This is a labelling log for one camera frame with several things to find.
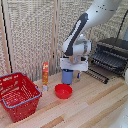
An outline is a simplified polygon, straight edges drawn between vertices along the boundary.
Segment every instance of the red basket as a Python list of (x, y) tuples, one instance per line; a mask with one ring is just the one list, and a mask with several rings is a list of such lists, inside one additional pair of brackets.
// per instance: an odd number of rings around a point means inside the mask
[(13, 122), (33, 114), (41, 96), (38, 87), (21, 72), (0, 77), (0, 101)]

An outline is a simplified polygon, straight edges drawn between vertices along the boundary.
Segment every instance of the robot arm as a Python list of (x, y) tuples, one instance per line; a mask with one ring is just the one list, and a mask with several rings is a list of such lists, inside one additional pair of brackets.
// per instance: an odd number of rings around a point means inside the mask
[(76, 44), (82, 32), (90, 27), (107, 22), (116, 12), (122, 0), (94, 0), (90, 8), (77, 20), (62, 50), (66, 56), (82, 55), (84, 44)]

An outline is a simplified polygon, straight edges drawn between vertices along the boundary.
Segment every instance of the black cable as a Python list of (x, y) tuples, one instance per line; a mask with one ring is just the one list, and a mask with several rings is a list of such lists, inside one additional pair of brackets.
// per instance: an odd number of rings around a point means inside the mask
[(116, 40), (115, 40), (115, 43), (114, 43), (113, 47), (110, 49), (109, 54), (112, 52), (114, 46), (115, 46), (116, 43), (117, 43), (117, 40), (118, 40), (118, 37), (119, 37), (119, 34), (120, 34), (120, 30), (121, 30), (121, 28), (122, 28), (122, 26), (123, 26), (123, 23), (124, 23), (124, 20), (125, 20), (125, 17), (127, 16), (127, 14), (128, 14), (128, 10), (126, 11), (126, 13), (125, 13), (125, 15), (124, 15), (124, 17), (123, 17), (122, 23), (121, 23), (121, 25), (120, 25), (120, 29), (119, 29), (119, 31), (118, 31), (118, 34), (117, 34), (117, 37), (116, 37)]

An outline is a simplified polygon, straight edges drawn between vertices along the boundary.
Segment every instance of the vertical slatted panel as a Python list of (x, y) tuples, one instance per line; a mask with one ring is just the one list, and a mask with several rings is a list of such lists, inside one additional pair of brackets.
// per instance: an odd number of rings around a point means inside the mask
[[(107, 23), (93, 27), (91, 34), (91, 41), (93, 42), (93, 44), (96, 41), (102, 39), (106, 39), (110, 37), (116, 38), (121, 22), (127, 10), (128, 10), (128, 1), (123, 0), (121, 5), (117, 9), (117, 12)], [(123, 23), (122, 29), (120, 31), (119, 39), (123, 39), (127, 26), (128, 26), (128, 15), (125, 18), (125, 22)]]
[(2, 6), (0, 1), (0, 76), (11, 73), (9, 54), (6, 42)]
[(43, 62), (50, 63), (54, 1), (3, 0), (3, 4), (13, 72), (21, 71), (32, 81), (41, 79)]
[[(60, 58), (63, 55), (62, 44), (69, 36), (79, 16), (82, 15), (92, 4), (93, 0), (61, 0), (59, 29), (56, 47), (55, 73), (60, 72)], [(85, 31), (84, 35), (89, 39), (90, 30)]]

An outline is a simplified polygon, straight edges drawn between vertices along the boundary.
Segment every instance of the bottle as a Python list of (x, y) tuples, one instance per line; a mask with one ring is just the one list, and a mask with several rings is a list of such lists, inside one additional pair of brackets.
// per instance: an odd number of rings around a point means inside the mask
[(125, 82), (128, 85), (128, 68), (127, 68), (127, 70), (125, 72)]

